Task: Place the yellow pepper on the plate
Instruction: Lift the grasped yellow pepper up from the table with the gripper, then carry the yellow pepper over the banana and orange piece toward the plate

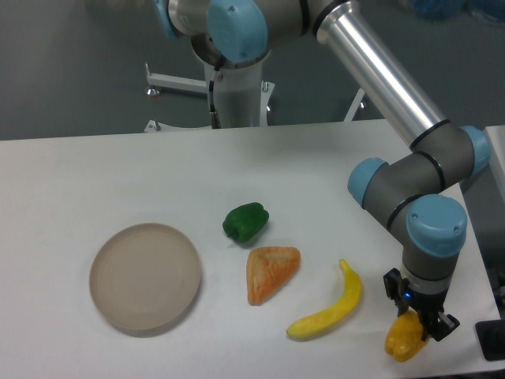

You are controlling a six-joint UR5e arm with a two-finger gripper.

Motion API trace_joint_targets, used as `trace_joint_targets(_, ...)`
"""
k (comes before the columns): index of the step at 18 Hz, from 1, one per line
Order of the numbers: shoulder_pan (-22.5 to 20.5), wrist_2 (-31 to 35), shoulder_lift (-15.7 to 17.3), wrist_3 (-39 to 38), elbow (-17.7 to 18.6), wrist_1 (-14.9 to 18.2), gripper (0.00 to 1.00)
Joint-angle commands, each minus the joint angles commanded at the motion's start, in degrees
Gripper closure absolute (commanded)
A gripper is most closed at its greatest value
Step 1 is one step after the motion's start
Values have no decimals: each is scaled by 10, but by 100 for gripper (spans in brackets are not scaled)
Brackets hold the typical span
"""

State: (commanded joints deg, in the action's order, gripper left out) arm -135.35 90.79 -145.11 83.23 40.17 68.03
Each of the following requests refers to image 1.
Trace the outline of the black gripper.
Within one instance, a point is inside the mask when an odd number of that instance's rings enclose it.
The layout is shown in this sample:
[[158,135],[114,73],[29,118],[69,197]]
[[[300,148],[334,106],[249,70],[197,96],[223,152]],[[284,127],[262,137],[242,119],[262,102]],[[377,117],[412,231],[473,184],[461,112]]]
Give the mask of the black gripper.
[[383,283],[387,297],[395,303],[398,316],[402,316],[409,308],[421,315],[423,341],[434,339],[440,342],[460,325],[456,317],[444,313],[449,276],[441,280],[423,280],[414,274],[401,274],[397,268],[392,268],[383,276]]

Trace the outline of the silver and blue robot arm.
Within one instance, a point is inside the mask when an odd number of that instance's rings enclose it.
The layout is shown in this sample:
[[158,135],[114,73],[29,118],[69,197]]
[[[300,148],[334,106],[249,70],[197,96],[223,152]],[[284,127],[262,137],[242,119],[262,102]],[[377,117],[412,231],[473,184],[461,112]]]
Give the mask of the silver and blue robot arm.
[[206,65],[211,126],[260,124],[260,80],[245,83],[269,52],[307,33],[329,47],[410,149],[396,163],[370,158],[348,180],[354,200],[403,247],[383,278],[398,311],[414,310],[424,338],[458,327],[443,303],[466,239],[466,213],[443,191],[487,166],[488,138],[451,124],[397,63],[356,1],[156,1],[166,36],[188,36]]

